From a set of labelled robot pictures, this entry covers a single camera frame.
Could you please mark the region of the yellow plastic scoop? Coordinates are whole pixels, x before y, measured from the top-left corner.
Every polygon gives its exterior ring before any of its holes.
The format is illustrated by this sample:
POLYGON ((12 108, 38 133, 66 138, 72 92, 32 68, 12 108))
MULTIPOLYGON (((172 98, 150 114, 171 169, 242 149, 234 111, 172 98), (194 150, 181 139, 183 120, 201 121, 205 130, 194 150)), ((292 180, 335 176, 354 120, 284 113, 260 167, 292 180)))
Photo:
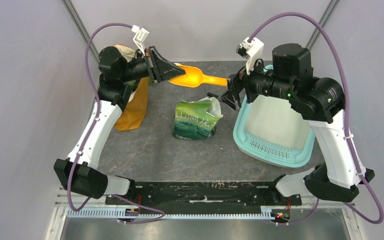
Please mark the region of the yellow plastic scoop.
POLYGON ((228 80, 226 78, 205 75, 198 67, 182 64, 177 64, 176 66, 184 70, 185 74, 170 79, 169 82, 171 84, 189 88, 197 88, 202 84, 221 87, 228 86, 228 80))

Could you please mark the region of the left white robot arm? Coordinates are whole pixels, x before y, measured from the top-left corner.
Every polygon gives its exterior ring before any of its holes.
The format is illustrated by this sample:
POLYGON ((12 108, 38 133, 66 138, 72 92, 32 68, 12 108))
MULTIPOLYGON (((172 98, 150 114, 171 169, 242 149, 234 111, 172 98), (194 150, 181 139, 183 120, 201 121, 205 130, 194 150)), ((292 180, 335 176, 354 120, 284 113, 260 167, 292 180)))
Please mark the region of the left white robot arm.
POLYGON ((121 176, 108 176, 98 171, 100 156, 111 129, 122 115, 130 98, 136 96, 129 85, 141 79, 156 83, 184 75, 179 65, 165 59, 154 46, 140 50, 115 44, 98 55, 100 70, 98 101, 88 123, 66 159, 57 159, 53 169, 62 187, 93 199, 117 195, 124 204, 132 204, 137 191, 134 181, 121 176))

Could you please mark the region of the black bag clip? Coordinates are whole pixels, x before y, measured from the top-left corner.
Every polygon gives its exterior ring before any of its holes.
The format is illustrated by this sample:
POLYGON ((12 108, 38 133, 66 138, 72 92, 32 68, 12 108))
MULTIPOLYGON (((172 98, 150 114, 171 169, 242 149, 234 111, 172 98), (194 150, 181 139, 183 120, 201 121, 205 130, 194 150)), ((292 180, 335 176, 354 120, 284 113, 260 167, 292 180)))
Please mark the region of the black bag clip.
POLYGON ((220 98, 219 95, 214 94, 214 93, 211 93, 211 92, 208 92, 208 93, 207 93, 207 96, 208 96, 209 98, 216 98, 216 99, 219 99, 219 98, 220 98))

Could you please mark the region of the green litter bag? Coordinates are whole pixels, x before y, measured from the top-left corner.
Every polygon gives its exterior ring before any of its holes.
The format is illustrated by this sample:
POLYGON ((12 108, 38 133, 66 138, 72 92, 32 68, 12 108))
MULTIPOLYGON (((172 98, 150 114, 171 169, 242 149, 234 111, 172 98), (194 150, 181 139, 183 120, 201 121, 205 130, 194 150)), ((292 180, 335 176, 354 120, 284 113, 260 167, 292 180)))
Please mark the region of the green litter bag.
POLYGON ((175 107, 172 136, 180 140, 209 139, 215 135, 222 117, 220 102, 215 97, 181 101, 175 107))

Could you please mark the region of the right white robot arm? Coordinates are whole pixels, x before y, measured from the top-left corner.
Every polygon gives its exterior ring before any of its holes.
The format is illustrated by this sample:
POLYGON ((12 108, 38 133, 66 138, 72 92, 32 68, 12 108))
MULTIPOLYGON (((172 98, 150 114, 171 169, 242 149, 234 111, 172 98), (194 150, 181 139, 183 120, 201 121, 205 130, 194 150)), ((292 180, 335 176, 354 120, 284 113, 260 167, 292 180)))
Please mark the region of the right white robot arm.
POLYGON ((272 64, 264 71, 255 62, 253 70, 242 67, 230 75, 223 101, 238 110, 240 92, 245 92, 248 103, 259 96, 287 100, 314 132, 324 162, 306 172, 279 176, 268 191, 269 200, 280 205, 292 195, 309 193, 320 200, 351 203, 358 186, 369 183, 375 172, 354 159, 356 151, 349 146, 342 86, 332 78, 315 77, 310 51, 297 43, 275 47, 272 64))

